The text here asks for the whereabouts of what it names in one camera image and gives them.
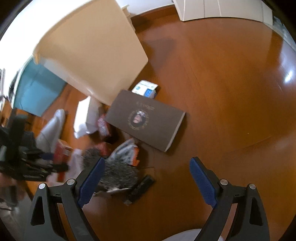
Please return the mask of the red small box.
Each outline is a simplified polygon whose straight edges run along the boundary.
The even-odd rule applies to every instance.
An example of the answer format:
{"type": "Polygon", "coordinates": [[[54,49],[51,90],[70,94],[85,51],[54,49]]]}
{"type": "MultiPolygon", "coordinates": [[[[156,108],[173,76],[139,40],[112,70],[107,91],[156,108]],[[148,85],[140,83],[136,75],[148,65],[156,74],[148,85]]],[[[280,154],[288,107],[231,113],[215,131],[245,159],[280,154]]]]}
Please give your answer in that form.
{"type": "Polygon", "coordinates": [[[63,171],[58,172],[56,181],[65,182],[66,172],[69,170],[68,163],[70,161],[73,148],[64,140],[58,139],[54,153],[53,163],[62,165],[63,171]]]}

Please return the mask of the white paper packet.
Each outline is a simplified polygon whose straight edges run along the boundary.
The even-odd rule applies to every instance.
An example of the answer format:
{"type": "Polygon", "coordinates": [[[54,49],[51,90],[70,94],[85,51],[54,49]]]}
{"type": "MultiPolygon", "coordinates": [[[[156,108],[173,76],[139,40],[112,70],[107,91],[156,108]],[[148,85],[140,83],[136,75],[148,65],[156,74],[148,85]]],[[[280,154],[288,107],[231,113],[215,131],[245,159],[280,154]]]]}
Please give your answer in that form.
{"type": "Polygon", "coordinates": [[[91,96],[78,103],[73,125],[75,138],[93,134],[98,130],[97,121],[101,107],[101,103],[91,96]]]}

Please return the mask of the dark mesh bag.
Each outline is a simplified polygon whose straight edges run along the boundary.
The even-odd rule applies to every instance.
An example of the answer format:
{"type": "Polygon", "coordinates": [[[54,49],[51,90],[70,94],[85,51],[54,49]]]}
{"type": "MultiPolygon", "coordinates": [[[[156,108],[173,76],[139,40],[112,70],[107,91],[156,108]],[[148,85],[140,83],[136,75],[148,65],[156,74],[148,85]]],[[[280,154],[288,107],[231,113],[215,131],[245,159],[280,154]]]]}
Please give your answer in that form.
{"type": "Polygon", "coordinates": [[[138,170],[136,167],[118,161],[111,161],[108,157],[105,160],[103,176],[94,192],[130,189],[137,181],[138,170]]]}

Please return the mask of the dark red small packet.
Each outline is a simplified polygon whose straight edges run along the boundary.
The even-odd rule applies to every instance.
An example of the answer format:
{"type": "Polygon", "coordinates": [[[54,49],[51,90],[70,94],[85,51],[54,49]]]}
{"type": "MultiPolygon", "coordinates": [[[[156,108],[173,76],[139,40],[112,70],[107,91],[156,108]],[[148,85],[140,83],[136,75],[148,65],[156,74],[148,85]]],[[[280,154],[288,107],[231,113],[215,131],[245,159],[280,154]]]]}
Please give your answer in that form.
{"type": "Polygon", "coordinates": [[[112,126],[105,120],[106,114],[102,114],[98,121],[98,132],[100,140],[103,142],[114,144],[118,139],[118,133],[115,126],[112,126]]]}

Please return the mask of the black pen-like tube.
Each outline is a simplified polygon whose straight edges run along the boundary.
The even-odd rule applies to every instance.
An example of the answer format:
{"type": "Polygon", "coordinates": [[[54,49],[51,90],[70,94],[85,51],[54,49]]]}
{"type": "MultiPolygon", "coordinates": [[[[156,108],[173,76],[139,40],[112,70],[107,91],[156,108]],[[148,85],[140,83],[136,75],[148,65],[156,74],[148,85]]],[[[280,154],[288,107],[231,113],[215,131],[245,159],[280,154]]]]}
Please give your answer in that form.
{"type": "Polygon", "coordinates": [[[151,175],[145,175],[142,180],[138,181],[126,195],[124,204],[129,206],[140,199],[142,195],[155,183],[155,179],[151,175]]]}

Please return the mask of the beige square trash bin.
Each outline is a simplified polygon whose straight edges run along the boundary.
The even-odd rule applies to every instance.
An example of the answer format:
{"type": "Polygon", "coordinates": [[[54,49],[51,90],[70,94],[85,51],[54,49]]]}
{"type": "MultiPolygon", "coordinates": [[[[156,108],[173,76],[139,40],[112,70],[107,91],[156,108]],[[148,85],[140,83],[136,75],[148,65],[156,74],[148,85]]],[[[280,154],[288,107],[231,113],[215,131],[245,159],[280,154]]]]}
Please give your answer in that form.
{"type": "Polygon", "coordinates": [[[34,62],[87,96],[111,105],[129,89],[148,57],[116,1],[90,1],[39,41],[34,62]]]}

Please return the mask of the brown box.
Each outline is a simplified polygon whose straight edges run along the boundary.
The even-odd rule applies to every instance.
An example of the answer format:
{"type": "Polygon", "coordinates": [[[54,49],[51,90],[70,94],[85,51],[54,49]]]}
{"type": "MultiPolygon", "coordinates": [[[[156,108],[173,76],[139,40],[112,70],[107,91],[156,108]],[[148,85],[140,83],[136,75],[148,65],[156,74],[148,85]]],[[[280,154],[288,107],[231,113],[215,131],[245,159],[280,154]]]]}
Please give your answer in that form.
{"type": "Polygon", "coordinates": [[[155,99],[122,90],[112,102],[105,121],[138,140],[166,152],[185,112],[155,99]]]}

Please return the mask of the white blue small box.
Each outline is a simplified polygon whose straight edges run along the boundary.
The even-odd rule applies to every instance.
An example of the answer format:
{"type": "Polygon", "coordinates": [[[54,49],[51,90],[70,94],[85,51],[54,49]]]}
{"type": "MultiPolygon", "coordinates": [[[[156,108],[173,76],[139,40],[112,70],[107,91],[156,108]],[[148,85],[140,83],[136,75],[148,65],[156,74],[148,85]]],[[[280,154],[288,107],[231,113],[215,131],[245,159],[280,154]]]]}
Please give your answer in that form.
{"type": "Polygon", "coordinates": [[[156,89],[158,85],[151,83],[146,80],[141,80],[136,86],[132,89],[132,92],[139,94],[144,97],[154,98],[156,96],[156,89]]]}

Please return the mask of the left grey slipper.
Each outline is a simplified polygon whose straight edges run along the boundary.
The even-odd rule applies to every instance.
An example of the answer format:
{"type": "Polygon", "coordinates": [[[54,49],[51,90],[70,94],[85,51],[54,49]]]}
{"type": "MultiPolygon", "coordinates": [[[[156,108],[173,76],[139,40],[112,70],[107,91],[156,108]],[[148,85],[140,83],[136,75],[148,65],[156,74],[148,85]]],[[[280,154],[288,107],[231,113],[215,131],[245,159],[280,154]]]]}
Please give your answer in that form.
{"type": "Polygon", "coordinates": [[[45,153],[54,153],[56,144],[61,136],[66,113],[63,109],[56,110],[54,116],[43,127],[36,137],[36,146],[45,153]]]}

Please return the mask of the teal storage box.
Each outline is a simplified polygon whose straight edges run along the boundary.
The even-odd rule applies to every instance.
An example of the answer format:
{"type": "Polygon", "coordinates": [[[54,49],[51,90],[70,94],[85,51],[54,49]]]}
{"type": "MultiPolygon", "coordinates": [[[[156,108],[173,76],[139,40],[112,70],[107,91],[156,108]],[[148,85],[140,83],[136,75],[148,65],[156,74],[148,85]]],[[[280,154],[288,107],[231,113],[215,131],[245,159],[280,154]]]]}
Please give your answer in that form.
{"type": "Polygon", "coordinates": [[[66,82],[30,57],[16,77],[13,108],[41,117],[61,94],[66,82]]]}

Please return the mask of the white open door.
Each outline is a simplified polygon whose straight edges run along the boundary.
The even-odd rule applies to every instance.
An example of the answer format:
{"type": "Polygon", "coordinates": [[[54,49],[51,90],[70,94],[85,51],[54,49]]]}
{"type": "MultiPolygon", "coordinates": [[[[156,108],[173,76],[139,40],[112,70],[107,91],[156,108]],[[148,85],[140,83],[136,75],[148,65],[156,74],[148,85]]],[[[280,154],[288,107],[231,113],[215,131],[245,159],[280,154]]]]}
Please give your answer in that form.
{"type": "Polygon", "coordinates": [[[259,0],[173,1],[181,21],[203,18],[241,18],[273,25],[272,10],[259,0]]]}

